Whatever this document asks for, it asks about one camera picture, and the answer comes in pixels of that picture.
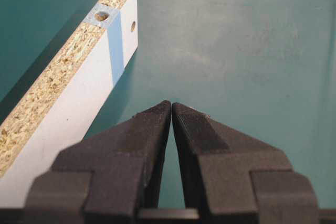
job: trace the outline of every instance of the teal surface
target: teal surface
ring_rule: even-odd
[[[96,1],[0,0],[2,115]],[[181,102],[283,149],[320,207],[336,207],[336,0],[138,0],[138,9],[139,48],[87,136]],[[160,206],[184,207],[172,131]]]

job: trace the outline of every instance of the black plastic jaw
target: black plastic jaw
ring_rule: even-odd
[[[170,118],[163,101],[61,151],[34,181],[25,222],[132,223],[140,207],[157,207]]]
[[[319,222],[309,181],[286,155],[175,103],[172,120],[186,207],[212,223]]]

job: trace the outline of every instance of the drilled hole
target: drilled hole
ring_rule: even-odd
[[[95,19],[97,21],[103,21],[103,20],[107,19],[108,17],[109,17],[109,14],[105,13],[105,12],[97,12],[95,14]]]
[[[131,26],[131,31],[134,31],[135,29],[135,21],[133,21],[132,26]]]

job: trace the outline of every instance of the blue painter's tape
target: blue painter's tape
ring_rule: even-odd
[[[119,10],[112,24],[107,28],[107,36],[108,36],[109,47],[110,47],[113,86],[115,86],[115,84],[117,84],[119,78],[121,77],[122,73],[124,72],[121,16],[120,16]]]

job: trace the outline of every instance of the particleboard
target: particleboard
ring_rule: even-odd
[[[88,16],[104,6],[113,15],[101,22],[84,19],[0,125],[0,194],[6,192],[0,207],[23,205],[34,177],[49,168],[58,151],[83,138],[138,46],[137,0],[98,3]],[[64,132],[71,139],[64,140]],[[52,146],[49,153],[46,144]],[[30,161],[37,167],[29,168]],[[11,185],[20,177],[24,196],[13,191],[20,185]],[[17,194],[14,200],[11,193]]]

